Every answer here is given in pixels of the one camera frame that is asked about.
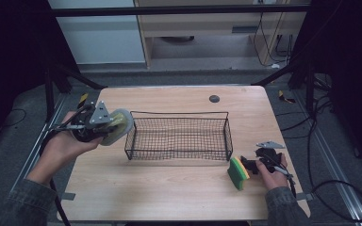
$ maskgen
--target green and yellow sponge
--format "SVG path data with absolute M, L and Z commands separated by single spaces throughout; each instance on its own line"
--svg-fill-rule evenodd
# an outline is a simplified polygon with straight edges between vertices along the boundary
M 248 171 L 243 167 L 240 160 L 233 157 L 230 160 L 230 168 L 228 169 L 231 181 L 238 190 L 243 189 L 243 181 L 249 179 Z

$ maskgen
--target black wire basket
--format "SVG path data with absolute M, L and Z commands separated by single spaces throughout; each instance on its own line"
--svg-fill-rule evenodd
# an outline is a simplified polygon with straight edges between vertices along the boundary
M 233 152 L 228 112 L 152 113 L 131 111 L 128 159 L 203 158 L 229 161 Z

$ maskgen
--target denim jacket sleeve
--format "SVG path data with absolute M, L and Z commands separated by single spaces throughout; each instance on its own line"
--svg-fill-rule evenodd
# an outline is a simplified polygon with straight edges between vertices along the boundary
M 266 195 L 266 203 L 269 211 L 269 226 L 311 225 L 309 218 L 288 187 L 270 190 Z
M 46 225 L 57 193 L 47 186 L 22 180 L 0 208 L 0 225 Z

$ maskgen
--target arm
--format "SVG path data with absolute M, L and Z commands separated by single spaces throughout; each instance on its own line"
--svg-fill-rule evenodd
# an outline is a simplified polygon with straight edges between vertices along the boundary
M 65 121 L 73 113 L 68 113 Z M 49 182 L 57 171 L 102 141 L 77 141 L 70 132 L 60 132 L 46 144 L 43 154 L 26 179 L 13 189 L 0 208 L 0 225 L 46 225 L 47 215 L 57 193 Z
M 287 166 L 284 155 L 282 155 L 281 163 L 285 167 Z M 260 161 L 256 161 L 256 164 L 263 177 L 264 184 L 269 190 L 266 194 L 269 226 L 310 225 L 309 218 L 296 202 L 288 187 L 286 176 L 279 171 L 270 173 Z

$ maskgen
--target white panel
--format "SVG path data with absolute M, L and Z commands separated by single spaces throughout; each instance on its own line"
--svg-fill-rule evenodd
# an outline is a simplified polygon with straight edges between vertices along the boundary
M 134 7 L 132 0 L 49 0 L 52 8 Z M 136 16 L 58 18 L 77 64 L 145 62 Z

